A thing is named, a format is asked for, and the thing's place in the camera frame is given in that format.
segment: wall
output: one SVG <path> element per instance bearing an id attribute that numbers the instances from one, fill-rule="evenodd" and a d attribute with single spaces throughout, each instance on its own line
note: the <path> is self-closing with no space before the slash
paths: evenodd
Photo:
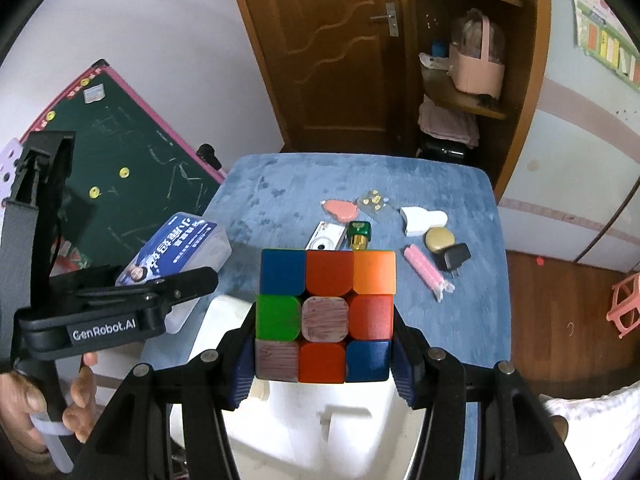
<path id="1" fill-rule="evenodd" d="M 552 0 L 545 81 L 522 153 L 500 200 L 506 247 L 577 258 L 640 176 L 640 94 L 575 44 L 573 0 Z M 640 262 L 640 199 L 580 262 Z"/>
<path id="2" fill-rule="evenodd" d="M 45 0 L 0 67 L 0 146 L 100 58 L 226 169 L 283 146 L 236 0 Z"/>

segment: wooden floor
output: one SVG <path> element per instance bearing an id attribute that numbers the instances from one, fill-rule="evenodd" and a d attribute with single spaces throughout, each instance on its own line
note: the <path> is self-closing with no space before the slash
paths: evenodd
<path id="1" fill-rule="evenodd" d="M 640 380 L 640 328 L 605 319 L 624 274 L 507 253 L 512 360 L 535 394 L 598 397 Z"/>

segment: wooden door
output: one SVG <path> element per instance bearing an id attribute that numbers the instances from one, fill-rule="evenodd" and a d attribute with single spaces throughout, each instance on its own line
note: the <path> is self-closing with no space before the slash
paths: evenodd
<path id="1" fill-rule="evenodd" d="M 293 150 L 397 153 L 404 129 L 400 0 L 245 0 Z M 394 3 L 398 37 L 386 14 Z"/>

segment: green chalkboard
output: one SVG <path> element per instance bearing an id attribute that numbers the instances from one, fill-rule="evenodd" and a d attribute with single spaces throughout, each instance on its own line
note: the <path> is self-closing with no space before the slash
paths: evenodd
<path id="1" fill-rule="evenodd" d="M 30 131 L 47 129 L 76 132 L 60 220 L 63 256 L 74 246 L 79 267 L 128 264 L 172 214 L 201 215 L 223 179 L 105 60 L 69 85 Z"/>

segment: door handle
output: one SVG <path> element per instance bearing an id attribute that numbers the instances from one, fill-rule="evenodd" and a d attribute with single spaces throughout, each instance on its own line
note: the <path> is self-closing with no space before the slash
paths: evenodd
<path id="1" fill-rule="evenodd" d="M 369 20 L 372 22 L 378 22 L 387 20 L 389 24 L 389 35 L 396 38 L 398 37 L 398 15 L 396 14 L 396 4 L 385 4 L 386 14 L 381 16 L 369 16 Z"/>

